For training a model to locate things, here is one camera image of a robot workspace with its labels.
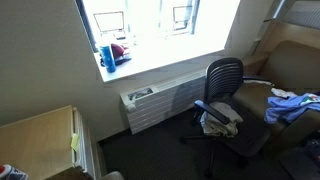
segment white wall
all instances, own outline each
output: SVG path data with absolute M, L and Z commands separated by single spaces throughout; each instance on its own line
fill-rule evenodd
M 246 54 L 271 4 L 241 1 L 226 56 Z M 2 0 L 0 24 L 0 125 L 71 104 L 97 140 L 128 128 L 119 92 L 204 68 L 221 57 L 210 54 L 103 84 L 73 0 Z

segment blue clothing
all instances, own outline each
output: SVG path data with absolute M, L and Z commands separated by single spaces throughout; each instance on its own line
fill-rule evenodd
M 276 123 L 279 118 L 292 123 L 307 109 L 320 111 L 320 97 L 309 93 L 288 99 L 269 97 L 268 103 L 271 108 L 266 111 L 265 121 L 269 124 Z

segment wooden cabinet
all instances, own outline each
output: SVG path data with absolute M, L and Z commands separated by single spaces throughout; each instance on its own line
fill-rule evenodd
M 79 135 L 77 151 L 72 134 Z M 100 179 L 96 143 L 76 108 L 67 106 L 0 127 L 0 164 L 29 179 Z

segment radiator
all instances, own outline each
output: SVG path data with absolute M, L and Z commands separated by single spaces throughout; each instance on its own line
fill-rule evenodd
M 191 107 L 204 95 L 205 70 L 121 93 L 133 134 Z

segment dark carpet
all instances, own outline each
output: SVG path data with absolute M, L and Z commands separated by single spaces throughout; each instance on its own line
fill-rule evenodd
M 126 180 L 206 179 L 204 170 L 209 166 L 211 142 L 179 142 L 181 135 L 199 134 L 200 127 L 190 124 L 192 116 L 192 111 L 186 111 L 138 134 L 126 132 L 101 141 L 108 172 L 119 171 Z M 277 161 L 267 161 L 256 155 L 241 169 L 236 166 L 237 159 L 229 149 L 219 146 L 214 179 L 291 179 Z

